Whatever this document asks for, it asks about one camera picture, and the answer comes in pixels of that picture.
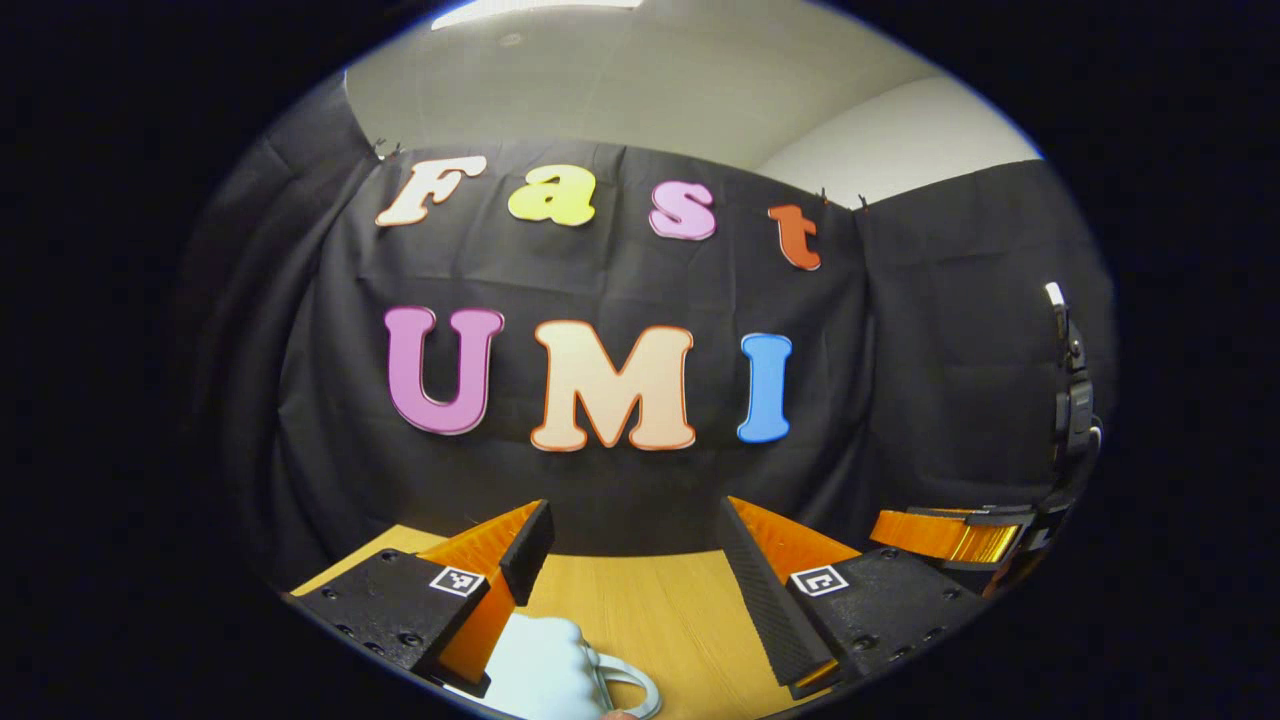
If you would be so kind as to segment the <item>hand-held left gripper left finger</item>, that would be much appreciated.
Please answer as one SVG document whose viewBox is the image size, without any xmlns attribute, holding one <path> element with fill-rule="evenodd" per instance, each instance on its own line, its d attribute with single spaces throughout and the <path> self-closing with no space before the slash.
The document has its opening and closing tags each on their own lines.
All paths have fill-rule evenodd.
<svg viewBox="0 0 1280 720">
<path fill-rule="evenodd" d="M 289 602 L 416 676 L 484 694 L 554 538 L 550 505 L 536 500 L 419 553 L 381 548 Z"/>
</svg>

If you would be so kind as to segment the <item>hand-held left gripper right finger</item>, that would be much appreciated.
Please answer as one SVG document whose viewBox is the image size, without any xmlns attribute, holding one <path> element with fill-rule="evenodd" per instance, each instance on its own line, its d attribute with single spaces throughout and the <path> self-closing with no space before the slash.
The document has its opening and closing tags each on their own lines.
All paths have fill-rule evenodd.
<svg viewBox="0 0 1280 720">
<path fill-rule="evenodd" d="M 772 673 L 795 700 L 883 676 L 986 610 L 905 550 L 861 553 L 731 496 L 716 524 Z"/>
</svg>

